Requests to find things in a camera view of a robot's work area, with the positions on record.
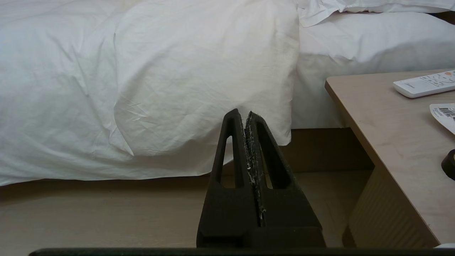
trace white bed sheet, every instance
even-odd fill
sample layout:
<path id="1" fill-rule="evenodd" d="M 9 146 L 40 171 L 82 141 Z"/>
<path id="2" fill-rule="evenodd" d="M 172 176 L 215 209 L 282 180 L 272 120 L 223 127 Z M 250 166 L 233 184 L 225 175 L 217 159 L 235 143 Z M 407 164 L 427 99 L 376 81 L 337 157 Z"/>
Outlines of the white bed sheet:
<path id="1" fill-rule="evenodd" d="M 0 185 L 205 174 L 234 108 L 288 143 L 296 8 L 1 0 Z"/>
<path id="2" fill-rule="evenodd" d="M 455 25 L 428 14 L 335 13 L 300 26 L 292 128 L 346 127 L 328 77 L 454 67 Z"/>

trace paper label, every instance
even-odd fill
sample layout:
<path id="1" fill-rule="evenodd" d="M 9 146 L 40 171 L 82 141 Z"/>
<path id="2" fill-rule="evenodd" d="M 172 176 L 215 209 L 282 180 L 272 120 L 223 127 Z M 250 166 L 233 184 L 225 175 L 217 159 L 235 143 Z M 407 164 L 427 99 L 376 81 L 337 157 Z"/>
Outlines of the paper label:
<path id="1" fill-rule="evenodd" d="M 455 103 L 431 104 L 430 111 L 440 124 L 455 135 Z"/>

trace pillow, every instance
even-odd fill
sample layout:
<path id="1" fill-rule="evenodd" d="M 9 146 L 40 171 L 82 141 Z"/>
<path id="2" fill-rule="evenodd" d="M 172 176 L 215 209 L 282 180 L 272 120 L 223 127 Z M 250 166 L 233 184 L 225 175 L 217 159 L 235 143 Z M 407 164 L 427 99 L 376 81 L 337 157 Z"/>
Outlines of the pillow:
<path id="1" fill-rule="evenodd" d="M 455 67 L 455 26 L 425 13 L 334 13 L 300 27 L 292 128 L 339 128 L 325 79 Z"/>
<path id="2" fill-rule="evenodd" d="M 303 27 L 320 23 L 339 12 L 423 12 L 455 10 L 455 0 L 298 0 L 298 15 Z"/>

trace beige floor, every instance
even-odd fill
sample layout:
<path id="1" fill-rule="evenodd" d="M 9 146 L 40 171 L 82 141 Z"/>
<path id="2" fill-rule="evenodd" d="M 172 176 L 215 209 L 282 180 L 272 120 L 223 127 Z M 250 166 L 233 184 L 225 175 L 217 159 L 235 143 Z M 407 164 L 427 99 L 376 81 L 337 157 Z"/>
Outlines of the beige floor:
<path id="1" fill-rule="evenodd" d="M 296 174 L 328 246 L 341 234 L 370 172 Z M 39 181 L 0 187 L 0 255 L 44 247 L 194 247 L 207 177 Z"/>

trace white remote control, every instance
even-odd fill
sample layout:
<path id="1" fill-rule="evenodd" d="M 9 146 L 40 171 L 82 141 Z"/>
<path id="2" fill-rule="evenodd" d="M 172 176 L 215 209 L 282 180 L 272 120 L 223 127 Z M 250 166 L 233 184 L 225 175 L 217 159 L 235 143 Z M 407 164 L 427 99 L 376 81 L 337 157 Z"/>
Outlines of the white remote control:
<path id="1" fill-rule="evenodd" d="M 394 88 L 409 98 L 455 90 L 455 70 L 396 81 Z"/>

